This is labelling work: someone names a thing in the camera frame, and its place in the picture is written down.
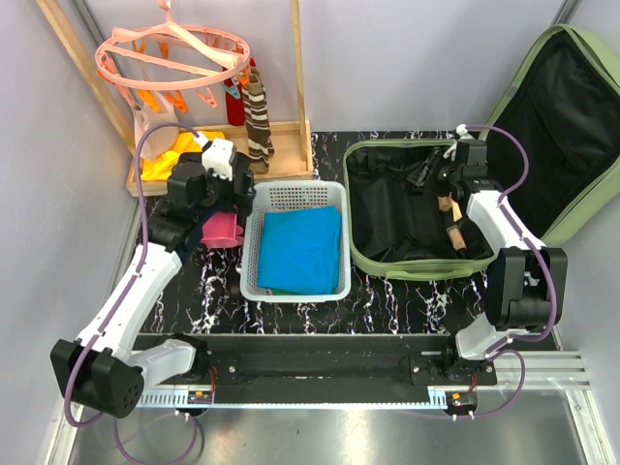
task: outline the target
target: open suitcase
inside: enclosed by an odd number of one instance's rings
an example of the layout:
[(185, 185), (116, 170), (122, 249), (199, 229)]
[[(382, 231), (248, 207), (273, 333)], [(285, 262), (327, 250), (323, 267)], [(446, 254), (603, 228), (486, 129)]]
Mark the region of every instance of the open suitcase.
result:
[[(620, 192), (620, 59), (594, 34), (557, 25), (530, 49), (487, 124), (525, 147), (530, 172), (510, 195), (514, 211), (548, 246), (571, 238)], [(522, 174), (511, 141), (484, 132), (488, 165), (502, 186)], [(344, 157), (351, 255), (364, 272), (423, 281), (466, 277), (493, 254), (478, 227), (458, 223), (458, 256), (437, 197), (412, 186), (435, 147), (449, 139), (382, 139), (352, 145)]]

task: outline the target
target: pink basket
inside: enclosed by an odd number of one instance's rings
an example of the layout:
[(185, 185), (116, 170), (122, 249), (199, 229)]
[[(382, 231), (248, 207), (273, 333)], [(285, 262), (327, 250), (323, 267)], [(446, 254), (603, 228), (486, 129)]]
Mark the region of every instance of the pink basket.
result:
[(236, 213), (215, 213), (202, 227), (202, 240), (209, 249), (230, 249), (243, 244), (243, 228), (236, 223)]

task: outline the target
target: yellow cloth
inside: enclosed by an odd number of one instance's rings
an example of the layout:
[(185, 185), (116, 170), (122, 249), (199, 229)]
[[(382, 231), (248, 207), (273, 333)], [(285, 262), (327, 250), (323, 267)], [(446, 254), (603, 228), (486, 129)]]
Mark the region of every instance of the yellow cloth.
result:
[[(224, 133), (201, 131), (209, 140), (223, 139)], [(162, 153), (156, 160), (142, 160), (142, 181), (166, 181), (178, 157), (185, 152), (199, 152), (201, 147), (194, 141), (192, 133), (180, 133), (170, 150)]]

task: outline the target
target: wooden pole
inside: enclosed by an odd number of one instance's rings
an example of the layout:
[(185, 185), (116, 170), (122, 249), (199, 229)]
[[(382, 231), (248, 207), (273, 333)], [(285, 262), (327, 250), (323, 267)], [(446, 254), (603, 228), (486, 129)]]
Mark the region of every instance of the wooden pole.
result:
[(67, 19), (60, 5), (58, 5), (58, 0), (37, 0), (37, 3), (63, 46), (65, 46), (65, 49), (67, 49), (67, 52), (74, 60), (81, 75), (95, 94), (114, 129), (123, 138), (130, 152), (134, 153), (136, 150), (134, 126), (127, 117), (127, 113), (114, 100), (108, 85), (97, 76), (97, 66), (95, 65), (94, 58), (86, 51), (73, 25)]
[(310, 135), (306, 129), (306, 104), (303, 93), (303, 64), (301, 60), (301, 23), (299, 21), (299, 0), (291, 0), (291, 14), (293, 15), (294, 35), (294, 63), (297, 77), (297, 106), (299, 107), (299, 151), (301, 159), (305, 162), (312, 154), (307, 153), (308, 138)]

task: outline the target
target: marble table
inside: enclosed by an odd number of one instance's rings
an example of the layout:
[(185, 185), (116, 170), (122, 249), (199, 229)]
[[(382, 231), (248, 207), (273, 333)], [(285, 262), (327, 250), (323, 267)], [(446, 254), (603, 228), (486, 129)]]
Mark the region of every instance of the marble table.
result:
[[(449, 136), (441, 132), (314, 133), (315, 175), (343, 182), (343, 155), (359, 140)], [(149, 199), (151, 206), (156, 201)], [(243, 298), (240, 267), (240, 248), (197, 249), (160, 295), (141, 332), (452, 333), (483, 311), (483, 273), (441, 282), (404, 282), (371, 277), (352, 265), (351, 293), (343, 300), (271, 304)]]

